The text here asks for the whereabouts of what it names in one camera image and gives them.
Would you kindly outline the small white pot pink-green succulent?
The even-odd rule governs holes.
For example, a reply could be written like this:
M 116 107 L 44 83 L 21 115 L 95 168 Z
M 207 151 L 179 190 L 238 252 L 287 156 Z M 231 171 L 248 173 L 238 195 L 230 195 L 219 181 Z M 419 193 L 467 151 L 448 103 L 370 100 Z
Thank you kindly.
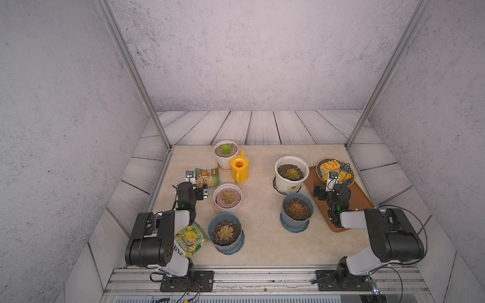
M 234 184 L 222 184 L 213 194 L 214 210 L 217 214 L 230 213 L 235 215 L 241 206 L 242 191 Z

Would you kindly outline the blue pot red succulent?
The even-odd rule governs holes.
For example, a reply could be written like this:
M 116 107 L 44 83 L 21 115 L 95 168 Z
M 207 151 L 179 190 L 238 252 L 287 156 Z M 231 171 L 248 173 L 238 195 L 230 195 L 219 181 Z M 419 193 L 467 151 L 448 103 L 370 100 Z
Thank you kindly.
M 289 232 L 303 232 L 309 225 L 313 214 L 313 205 L 308 197 L 300 193 L 288 194 L 280 212 L 282 226 Z

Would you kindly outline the white pot bright green succulent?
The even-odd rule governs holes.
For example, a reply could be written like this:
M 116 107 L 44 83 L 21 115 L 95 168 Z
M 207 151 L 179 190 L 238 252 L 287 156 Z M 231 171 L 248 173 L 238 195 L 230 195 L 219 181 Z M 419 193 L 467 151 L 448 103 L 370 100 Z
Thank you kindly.
M 218 166 L 222 170 L 231 170 L 231 160 L 237 155 L 238 150 L 237 143 L 231 140 L 218 142 L 213 148 Z

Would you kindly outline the yellow watering can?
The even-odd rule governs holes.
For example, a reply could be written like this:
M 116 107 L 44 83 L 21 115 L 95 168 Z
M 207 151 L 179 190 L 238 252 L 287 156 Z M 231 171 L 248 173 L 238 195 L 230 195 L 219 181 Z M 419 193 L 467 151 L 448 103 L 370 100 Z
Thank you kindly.
M 249 178 L 249 160 L 245 156 L 245 151 L 242 150 L 239 155 L 236 155 L 231 160 L 232 178 L 238 183 L 243 183 Z

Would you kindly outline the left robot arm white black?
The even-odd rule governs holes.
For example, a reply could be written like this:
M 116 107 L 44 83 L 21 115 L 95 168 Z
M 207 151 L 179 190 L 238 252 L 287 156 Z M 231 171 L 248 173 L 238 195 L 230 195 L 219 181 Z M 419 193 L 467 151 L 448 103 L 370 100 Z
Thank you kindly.
M 183 182 L 175 187 L 170 210 L 139 213 L 125 250 L 128 266 L 154 269 L 168 277 L 195 279 L 190 257 L 208 237 L 195 222 L 196 204 L 208 197 L 208 186 Z

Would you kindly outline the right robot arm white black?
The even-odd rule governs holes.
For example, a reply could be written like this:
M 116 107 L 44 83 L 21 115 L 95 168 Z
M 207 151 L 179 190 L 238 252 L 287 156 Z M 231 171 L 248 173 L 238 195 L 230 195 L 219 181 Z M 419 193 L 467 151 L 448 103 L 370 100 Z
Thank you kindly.
M 313 196 L 327 202 L 332 225 L 365 229 L 370 240 L 368 247 L 341 258 L 335 272 L 328 275 L 318 272 L 312 283 L 318 284 L 320 290 L 375 290 L 370 278 L 372 271 L 424 258 L 425 247 L 402 209 L 351 210 L 350 189 L 336 181 L 328 181 L 326 186 L 315 184 Z

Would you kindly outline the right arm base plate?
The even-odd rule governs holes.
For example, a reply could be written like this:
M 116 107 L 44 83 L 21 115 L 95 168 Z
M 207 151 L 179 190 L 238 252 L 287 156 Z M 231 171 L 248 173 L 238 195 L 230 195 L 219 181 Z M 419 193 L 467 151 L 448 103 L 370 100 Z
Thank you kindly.
M 374 286 L 369 276 L 354 276 L 339 274 L 336 270 L 317 270 L 316 279 L 311 283 L 316 284 L 321 292 L 373 292 Z

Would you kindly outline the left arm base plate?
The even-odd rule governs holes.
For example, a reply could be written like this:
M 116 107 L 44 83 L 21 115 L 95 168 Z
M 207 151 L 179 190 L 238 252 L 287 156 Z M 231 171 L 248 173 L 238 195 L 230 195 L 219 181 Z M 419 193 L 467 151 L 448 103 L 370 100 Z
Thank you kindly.
M 190 271 L 184 277 L 162 276 L 160 291 L 168 292 L 211 292 L 213 290 L 214 271 Z

